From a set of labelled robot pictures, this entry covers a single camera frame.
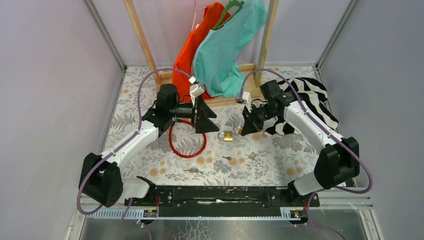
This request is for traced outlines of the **large brass padlock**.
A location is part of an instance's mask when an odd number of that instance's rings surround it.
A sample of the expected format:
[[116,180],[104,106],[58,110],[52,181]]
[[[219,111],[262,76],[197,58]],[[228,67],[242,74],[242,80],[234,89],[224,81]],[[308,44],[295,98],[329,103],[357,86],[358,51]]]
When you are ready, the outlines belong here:
[[231,141],[234,140],[233,132],[232,131],[219,132],[217,134],[217,139],[222,140],[222,141],[226,141],[226,142],[231,142]]

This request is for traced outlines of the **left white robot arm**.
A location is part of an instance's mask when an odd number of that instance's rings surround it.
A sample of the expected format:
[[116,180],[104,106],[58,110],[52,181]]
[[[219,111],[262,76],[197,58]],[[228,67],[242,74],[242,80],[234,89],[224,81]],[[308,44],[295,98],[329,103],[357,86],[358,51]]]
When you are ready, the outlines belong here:
[[145,178],[124,179],[121,171],[176,120],[189,119],[197,134],[217,132],[219,127],[212,122],[217,115],[205,103],[204,91],[201,83],[193,83],[189,88],[191,102],[183,102],[174,84],[161,85],[152,107],[132,132],[101,154],[89,153],[84,158],[77,200],[86,195],[107,208],[120,198],[137,199],[144,206],[152,204],[153,183]]

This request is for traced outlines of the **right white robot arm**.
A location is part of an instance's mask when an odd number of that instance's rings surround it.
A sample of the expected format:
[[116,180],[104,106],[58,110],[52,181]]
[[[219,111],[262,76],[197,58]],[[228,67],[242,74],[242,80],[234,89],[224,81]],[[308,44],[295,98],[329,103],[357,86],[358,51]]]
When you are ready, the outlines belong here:
[[296,92],[283,91],[276,80],[261,85],[260,90],[266,103],[259,106],[252,104],[249,92],[236,97],[237,103],[245,105],[240,134],[260,132],[265,121],[280,117],[303,134],[319,153],[313,171],[289,183],[286,198],[291,205],[299,206],[308,194],[331,189],[359,175],[359,144],[355,138],[345,138],[332,130]]

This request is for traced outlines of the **small brass padlock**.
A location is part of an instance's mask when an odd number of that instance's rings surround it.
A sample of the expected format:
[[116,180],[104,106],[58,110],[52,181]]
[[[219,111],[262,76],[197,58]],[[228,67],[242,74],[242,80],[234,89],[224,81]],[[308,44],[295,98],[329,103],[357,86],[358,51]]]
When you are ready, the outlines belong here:
[[243,128],[241,126],[234,126],[232,129],[236,134],[242,135]]

